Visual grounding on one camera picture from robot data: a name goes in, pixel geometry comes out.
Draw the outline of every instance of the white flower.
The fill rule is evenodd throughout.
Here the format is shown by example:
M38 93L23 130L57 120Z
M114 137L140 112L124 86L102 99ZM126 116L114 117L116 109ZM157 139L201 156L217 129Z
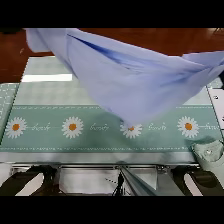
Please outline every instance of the white flower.
M182 131L182 135L185 135L185 137L194 138L199 133L199 127L194 118L182 117L179 119L177 127L179 131Z
M7 124L5 129L6 135L8 135L8 138L17 138L23 134L23 131L26 130L26 127L25 119L15 117Z
M123 131L123 135L126 135L126 138L135 138L141 134L142 130L141 124L132 127L128 127L126 124L121 124L120 127L120 131Z
M83 126L82 120L78 117L69 117L65 122L63 122L63 135L66 135L66 138L75 138L76 136L82 134L81 131L83 130Z

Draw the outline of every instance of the daisy print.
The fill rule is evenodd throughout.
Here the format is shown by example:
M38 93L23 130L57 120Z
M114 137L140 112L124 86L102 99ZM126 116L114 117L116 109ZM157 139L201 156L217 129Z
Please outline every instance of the daisy print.
M194 138L199 133L199 127L194 118L182 117L179 119L177 127L179 131L182 131L182 135L185 135L185 137Z
M21 117L15 117L8 122L5 131L8 138L17 138L23 134L23 131L25 131L26 128L27 126L25 119Z
M62 131L66 138L75 138L82 134L83 122L78 117L69 117L63 122Z
M126 124L121 124L120 128L120 131L123 132L123 135L125 135L126 138L135 138L136 136L139 136L141 134L142 125L138 124L128 127L128 125Z

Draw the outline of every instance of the brown floor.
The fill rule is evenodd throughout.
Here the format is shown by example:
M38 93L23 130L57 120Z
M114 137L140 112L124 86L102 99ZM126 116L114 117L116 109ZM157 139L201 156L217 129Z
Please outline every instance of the brown floor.
M168 55L224 50L223 28L80 28L129 44ZM19 82L33 53L26 44L25 30L16 34L0 34L0 83Z

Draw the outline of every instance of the blue cloth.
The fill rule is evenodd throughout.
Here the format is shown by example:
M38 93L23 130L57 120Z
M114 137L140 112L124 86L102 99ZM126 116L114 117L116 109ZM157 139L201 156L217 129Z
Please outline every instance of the blue cloth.
M28 28L34 52L52 51L105 110L130 125L196 95L224 70L224 51L167 56L75 28Z

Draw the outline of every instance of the light blue fabric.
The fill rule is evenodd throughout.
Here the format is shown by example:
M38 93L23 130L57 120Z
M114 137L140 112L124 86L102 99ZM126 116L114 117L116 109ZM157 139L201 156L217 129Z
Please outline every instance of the light blue fabric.
M104 109L130 125L196 95L224 70L224 51L167 56L74 28L28 28L34 52L51 50Z

